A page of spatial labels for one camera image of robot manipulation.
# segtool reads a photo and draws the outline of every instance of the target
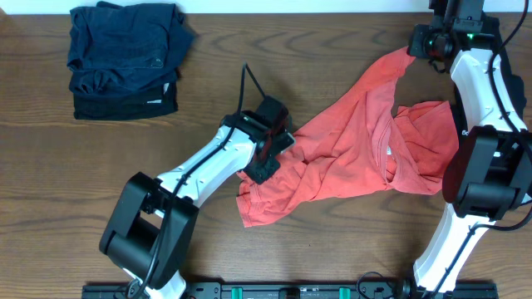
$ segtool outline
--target wood grain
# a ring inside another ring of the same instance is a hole
[[[503,36],[519,20],[499,15]],[[209,141],[236,109],[247,61],[300,127],[334,103],[378,57],[404,47],[429,14],[190,15],[198,35],[181,68],[180,111],[153,120],[72,117],[68,16],[0,21],[0,297],[76,298],[86,282],[125,273],[98,242],[120,191],[137,171],[157,175]],[[532,85],[532,21],[508,48],[514,73]],[[259,97],[246,90],[245,108]],[[396,105],[453,100],[452,82],[415,61]],[[532,99],[532,89],[526,89]],[[532,127],[532,108],[525,111]],[[306,203],[276,224],[244,229],[232,178],[203,207],[183,269],[228,282],[351,281],[366,271],[397,277],[427,246],[440,195],[379,192]],[[505,224],[525,215],[507,215]],[[461,278],[493,279],[502,298],[528,298],[532,228],[489,232]]]

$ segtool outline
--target wooden table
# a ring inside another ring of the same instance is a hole
[[[503,36],[519,20],[500,15]],[[86,282],[128,276],[98,251],[122,187],[137,171],[174,168],[236,109],[247,61],[300,127],[334,103],[378,57],[404,47],[429,14],[190,15],[198,34],[181,67],[180,111],[152,120],[74,120],[66,67],[68,16],[0,21],[0,297],[76,298]],[[532,21],[509,45],[532,100]],[[244,108],[260,99],[248,85]],[[454,100],[449,76],[416,61],[396,105]],[[532,127],[532,105],[525,112]],[[306,203],[273,225],[244,229],[229,179],[202,208],[185,277],[227,282],[354,281],[366,271],[405,274],[423,252],[444,201],[378,192]],[[524,217],[521,208],[503,224]],[[532,227],[488,232],[461,278],[493,279],[503,298],[530,297]]]

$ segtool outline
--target folded garment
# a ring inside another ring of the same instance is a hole
[[[174,4],[71,10],[69,89],[82,96],[125,96],[176,81],[194,39]]]
[[[175,82],[121,97],[74,95],[77,120],[138,120],[177,111]]]
[[[379,190],[435,194],[458,150],[448,102],[391,109],[397,79],[414,61],[406,48],[375,62],[334,105],[294,137],[281,168],[256,184],[244,173],[237,204],[245,227],[274,223],[300,203]]]

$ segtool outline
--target green tape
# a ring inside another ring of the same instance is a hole
[[[351,289],[349,287],[340,287],[340,299],[351,299]]]
[[[244,297],[242,287],[233,287],[231,289],[231,299],[242,299]]]

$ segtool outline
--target blue denim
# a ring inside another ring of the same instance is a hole
[[[194,36],[174,4],[127,7],[99,2],[71,10],[69,89],[82,96],[125,96],[177,80]]]

